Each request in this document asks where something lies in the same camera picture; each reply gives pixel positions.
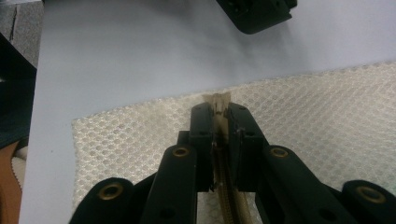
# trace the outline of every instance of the white table surface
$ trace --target white table surface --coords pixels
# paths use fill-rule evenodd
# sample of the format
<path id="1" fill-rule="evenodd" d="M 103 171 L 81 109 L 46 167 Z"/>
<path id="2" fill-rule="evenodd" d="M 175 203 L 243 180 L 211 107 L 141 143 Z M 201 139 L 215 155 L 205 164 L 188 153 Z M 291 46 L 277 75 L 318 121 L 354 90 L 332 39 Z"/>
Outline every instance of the white table surface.
<path id="1" fill-rule="evenodd" d="M 241 34 L 215 0 L 46 1 L 20 223 L 72 216 L 71 121 L 269 77 L 396 60 L 396 1 L 300 1 Z"/>

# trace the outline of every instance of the brown surface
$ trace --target brown surface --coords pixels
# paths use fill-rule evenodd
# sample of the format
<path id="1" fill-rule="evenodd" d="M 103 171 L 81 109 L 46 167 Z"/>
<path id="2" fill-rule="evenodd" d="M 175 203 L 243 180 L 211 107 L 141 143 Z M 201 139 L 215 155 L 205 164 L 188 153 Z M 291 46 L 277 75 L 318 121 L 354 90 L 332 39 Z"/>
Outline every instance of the brown surface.
<path id="1" fill-rule="evenodd" d="M 18 223 L 20 217 L 22 192 L 11 163 L 17 145 L 0 149 L 0 223 Z"/>

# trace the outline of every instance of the white mesh fabric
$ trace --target white mesh fabric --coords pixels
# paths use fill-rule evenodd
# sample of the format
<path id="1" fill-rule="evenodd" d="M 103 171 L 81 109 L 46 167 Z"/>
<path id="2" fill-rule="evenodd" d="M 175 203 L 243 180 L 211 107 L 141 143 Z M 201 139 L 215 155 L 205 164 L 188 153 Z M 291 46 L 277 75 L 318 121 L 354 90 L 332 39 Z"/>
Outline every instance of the white mesh fabric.
<path id="1" fill-rule="evenodd" d="M 292 149 L 323 183 L 365 179 L 396 193 L 396 63 L 266 79 L 226 90 L 246 106 L 270 144 Z M 74 208 L 100 180 L 134 183 L 154 173 L 188 130 L 202 92 L 129 105 L 73 121 Z M 261 223 L 247 199 L 255 223 Z M 198 223 L 222 223 L 216 193 L 198 196 Z"/>

